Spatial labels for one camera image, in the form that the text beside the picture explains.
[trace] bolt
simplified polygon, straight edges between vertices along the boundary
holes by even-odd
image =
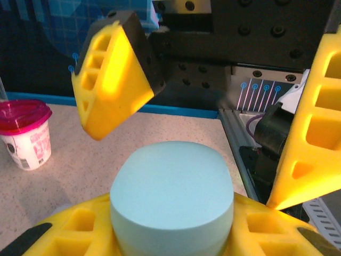
[[[242,36],[247,36],[250,34],[251,29],[248,25],[240,25],[238,28],[238,33]]]
[[[259,70],[253,71],[252,74],[254,75],[254,77],[261,77],[262,76],[262,72],[260,72]]]
[[[188,80],[188,79],[182,79],[182,82],[185,84],[185,85],[190,85],[191,82]]]
[[[287,76],[286,76],[286,80],[287,80],[288,82],[293,82],[293,81],[296,80],[296,76],[295,76],[295,75],[292,75],[292,74],[287,75]]]
[[[209,83],[207,82],[202,82],[201,85],[203,86],[203,88],[208,89],[209,88]]]
[[[301,57],[302,54],[303,54],[303,51],[301,51],[300,49],[293,49],[292,51],[290,51],[290,57],[293,59],[297,59]]]
[[[274,37],[281,37],[286,32],[286,29],[283,26],[273,26],[271,28],[271,35]]]

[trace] yellow foam pad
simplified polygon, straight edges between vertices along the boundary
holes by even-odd
[[[341,189],[341,27],[325,34],[267,203],[285,209]]]
[[[72,73],[83,129],[101,140],[154,97],[118,21],[91,39],[78,75]]]
[[[232,228],[223,256],[322,255],[297,230],[315,228],[235,193]]]
[[[109,194],[83,202],[38,224],[52,227],[24,256],[121,256],[110,219]],[[309,224],[234,195],[232,229],[223,256],[322,256],[297,227]]]

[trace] speckled countertop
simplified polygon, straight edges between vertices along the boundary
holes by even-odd
[[[0,250],[56,207],[108,193],[129,155],[159,141],[192,141],[216,149],[226,160],[234,190],[246,195],[218,119],[137,113],[97,142],[83,131],[76,107],[50,107],[52,156],[42,167],[18,169],[0,146]]]

